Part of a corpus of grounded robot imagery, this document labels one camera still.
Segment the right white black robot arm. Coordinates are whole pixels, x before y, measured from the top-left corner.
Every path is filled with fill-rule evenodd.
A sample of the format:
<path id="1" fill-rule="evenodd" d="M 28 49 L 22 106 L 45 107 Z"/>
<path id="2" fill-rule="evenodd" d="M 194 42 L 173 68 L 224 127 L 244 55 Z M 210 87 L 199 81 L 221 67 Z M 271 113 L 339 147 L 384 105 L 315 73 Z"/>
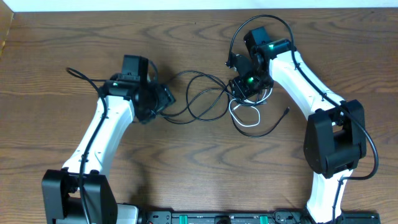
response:
<path id="1" fill-rule="evenodd" d="M 244 36 L 244 43 L 249 56 L 230 52 L 226 62 L 238 72 L 230 82 L 235 100 L 253 107 L 250 97 L 278 83 L 307 120 L 303 152 L 313 183 L 304 217 L 312 223 L 351 221 L 340 204 L 346 181 L 366 156 L 363 106 L 323 84 L 292 41 L 271 40 L 265 28 L 258 27 Z"/>

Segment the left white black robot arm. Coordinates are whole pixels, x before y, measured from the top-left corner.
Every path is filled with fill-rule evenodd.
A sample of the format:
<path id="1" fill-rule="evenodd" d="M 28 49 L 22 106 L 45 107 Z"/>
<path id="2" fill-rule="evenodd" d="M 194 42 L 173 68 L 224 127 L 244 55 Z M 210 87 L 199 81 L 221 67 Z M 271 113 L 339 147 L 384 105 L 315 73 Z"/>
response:
<path id="1" fill-rule="evenodd" d="M 95 115 L 83 139 L 59 170 L 42 179 L 47 223 L 142 223 L 134 205 L 117 203 L 108 182 L 114 155 L 128 126 L 146 124 L 175 102 L 169 88 L 150 78 L 153 61 L 125 55 L 121 72 L 103 80 Z"/>

